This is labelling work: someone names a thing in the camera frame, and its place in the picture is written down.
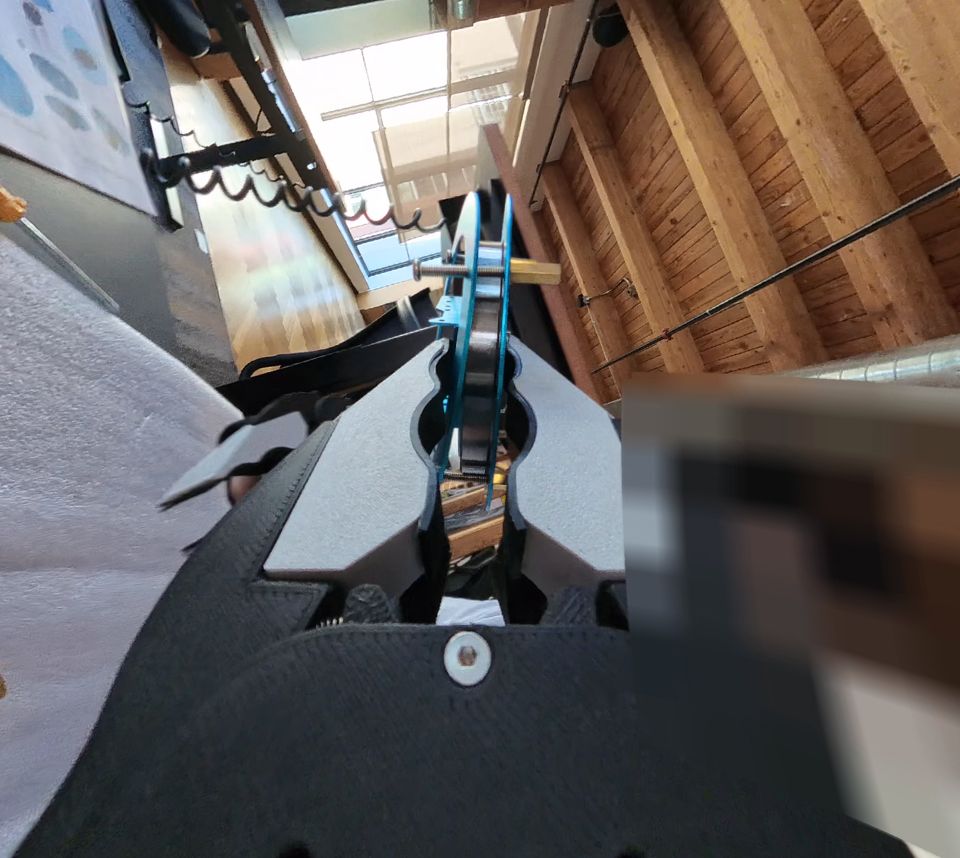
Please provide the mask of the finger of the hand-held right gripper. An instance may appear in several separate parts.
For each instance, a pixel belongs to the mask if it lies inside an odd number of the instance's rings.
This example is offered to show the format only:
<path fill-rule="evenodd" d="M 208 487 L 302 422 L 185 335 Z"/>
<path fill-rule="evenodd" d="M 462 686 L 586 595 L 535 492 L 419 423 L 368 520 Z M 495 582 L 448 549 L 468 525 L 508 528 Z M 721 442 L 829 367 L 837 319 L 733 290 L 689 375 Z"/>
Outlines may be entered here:
<path fill-rule="evenodd" d="M 274 399 L 246 420 L 246 442 L 302 442 L 321 424 L 355 404 L 349 395 L 290 393 Z"/>
<path fill-rule="evenodd" d="M 298 411 L 267 421 L 243 423 L 237 431 L 184 471 L 163 493 L 158 506 L 171 508 L 225 482 L 238 468 L 259 465 L 276 449 L 294 450 L 318 428 Z"/>

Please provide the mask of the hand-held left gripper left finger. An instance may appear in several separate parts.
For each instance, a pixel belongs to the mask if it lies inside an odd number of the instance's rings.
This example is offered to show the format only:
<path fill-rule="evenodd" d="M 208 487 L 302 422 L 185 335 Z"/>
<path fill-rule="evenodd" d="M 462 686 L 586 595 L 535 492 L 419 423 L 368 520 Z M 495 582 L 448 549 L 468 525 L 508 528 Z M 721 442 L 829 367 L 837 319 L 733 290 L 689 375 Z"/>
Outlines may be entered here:
<path fill-rule="evenodd" d="M 265 560 L 267 576 L 441 601 L 450 542 L 438 454 L 450 443 L 450 360 L 450 340 L 436 340 L 342 414 Z"/>

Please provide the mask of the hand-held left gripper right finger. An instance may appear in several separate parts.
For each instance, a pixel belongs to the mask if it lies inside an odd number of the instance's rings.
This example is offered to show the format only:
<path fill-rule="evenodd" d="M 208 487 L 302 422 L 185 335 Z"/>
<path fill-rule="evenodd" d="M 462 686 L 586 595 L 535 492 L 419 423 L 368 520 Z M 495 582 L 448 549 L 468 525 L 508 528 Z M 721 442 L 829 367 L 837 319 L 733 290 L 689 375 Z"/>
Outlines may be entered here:
<path fill-rule="evenodd" d="M 505 598 L 519 603 L 530 587 L 549 598 L 568 586 L 624 581 L 614 420 L 521 341 L 509 350 L 510 435 L 525 439 L 508 478 Z"/>

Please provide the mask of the blue round metal base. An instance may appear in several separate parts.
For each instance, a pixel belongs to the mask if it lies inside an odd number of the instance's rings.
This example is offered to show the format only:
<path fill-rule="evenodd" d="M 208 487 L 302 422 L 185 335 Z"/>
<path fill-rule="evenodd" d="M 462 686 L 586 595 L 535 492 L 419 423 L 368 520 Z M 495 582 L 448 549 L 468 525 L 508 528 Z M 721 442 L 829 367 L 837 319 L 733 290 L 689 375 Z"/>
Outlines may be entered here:
<path fill-rule="evenodd" d="M 468 194 L 449 252 L 421 271 L 443 280 L 434 324 L 452 334 L 438 466 L 445 477 L 486 485 L 492 496 L 507 382 L 513 213 L 507 204 L 500 237 L 487 239 L 490 204 L 487 192 Z"/>

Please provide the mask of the brass standoff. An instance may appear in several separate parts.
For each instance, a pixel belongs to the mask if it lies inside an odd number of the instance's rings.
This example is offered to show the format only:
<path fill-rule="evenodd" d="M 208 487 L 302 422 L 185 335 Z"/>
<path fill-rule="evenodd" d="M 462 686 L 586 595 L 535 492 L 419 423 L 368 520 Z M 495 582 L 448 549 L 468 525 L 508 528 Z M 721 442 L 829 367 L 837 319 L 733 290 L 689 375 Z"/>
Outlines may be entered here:
<path fill-rule="evenodd" d="M 500 280 L 519 285 L 556 286 L 561 280 L 561 268 L 558 264 L 529 259 L 507 259 L 503 253 L 492 250 L 481 251 L 473 265 L 468 265 L 466 261 L 438 264 L 416 260 L 412 269 L 413 277 L 418 281 L 437 278 L 464 282 L 478 280 L 484 284 Z"/>

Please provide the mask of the white foam sheet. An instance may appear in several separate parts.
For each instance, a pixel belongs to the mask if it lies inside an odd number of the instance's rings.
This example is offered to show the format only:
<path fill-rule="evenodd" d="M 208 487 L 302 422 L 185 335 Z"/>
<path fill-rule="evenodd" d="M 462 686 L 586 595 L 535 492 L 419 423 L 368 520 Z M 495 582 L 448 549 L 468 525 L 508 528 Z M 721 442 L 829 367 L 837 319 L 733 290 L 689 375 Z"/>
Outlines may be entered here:
<path fill-rule="evenodd" d="M 76 761 L 184 546 L 222 491 L 167 488 L 235 410 L 190 369 L 2 240 L 2 850 Z"/>

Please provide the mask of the large window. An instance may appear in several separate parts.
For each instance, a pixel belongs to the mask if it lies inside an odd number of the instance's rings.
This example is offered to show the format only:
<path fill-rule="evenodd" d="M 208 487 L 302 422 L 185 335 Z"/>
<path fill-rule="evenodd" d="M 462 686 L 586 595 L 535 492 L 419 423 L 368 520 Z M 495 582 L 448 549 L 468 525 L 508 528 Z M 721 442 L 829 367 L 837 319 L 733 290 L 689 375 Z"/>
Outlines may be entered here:
<path fill-rule="evenodd" d="M 528 17 L 501 16 L 303 62 L 295 85 L 366 287 L 437 264 L 442 203 L 477 189 L 481 130 L 525 76 Z"/>

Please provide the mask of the printed instruction booklet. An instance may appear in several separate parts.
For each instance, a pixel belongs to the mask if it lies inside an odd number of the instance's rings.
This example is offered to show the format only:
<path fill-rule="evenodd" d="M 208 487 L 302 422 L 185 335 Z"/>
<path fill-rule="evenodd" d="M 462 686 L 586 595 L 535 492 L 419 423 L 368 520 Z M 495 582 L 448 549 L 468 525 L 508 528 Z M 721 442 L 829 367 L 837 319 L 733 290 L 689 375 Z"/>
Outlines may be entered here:
<path fill-rule="evenodd" d="M 158 210 L 93 0 L 1 0 L 1 144 L 127 204 Z"/>

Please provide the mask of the orange handled screwdriver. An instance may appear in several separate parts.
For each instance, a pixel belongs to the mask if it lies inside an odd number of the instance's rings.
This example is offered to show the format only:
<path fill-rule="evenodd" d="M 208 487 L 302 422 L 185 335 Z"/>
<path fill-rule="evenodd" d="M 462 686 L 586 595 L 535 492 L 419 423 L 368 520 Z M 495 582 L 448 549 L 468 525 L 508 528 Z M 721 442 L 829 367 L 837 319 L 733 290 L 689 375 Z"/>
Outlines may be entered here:
<path fill-rule="evenodd" d="M 27 218 L 28 204 L 1 187 L 1 234 L 100 306 L 119 315 L 118 303 Z"/>

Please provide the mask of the silver ceiling duct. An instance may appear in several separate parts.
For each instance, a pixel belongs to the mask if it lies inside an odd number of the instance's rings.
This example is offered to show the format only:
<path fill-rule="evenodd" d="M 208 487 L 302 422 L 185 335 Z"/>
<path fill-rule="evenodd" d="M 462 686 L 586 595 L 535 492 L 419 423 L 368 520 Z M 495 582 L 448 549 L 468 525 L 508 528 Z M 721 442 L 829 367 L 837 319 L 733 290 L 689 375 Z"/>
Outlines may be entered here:
<path fill-rule="evenodd" d="M 959 336 L 935 338 L 827 363 L 777 372 L 776 377 L 959 388 Z"/>

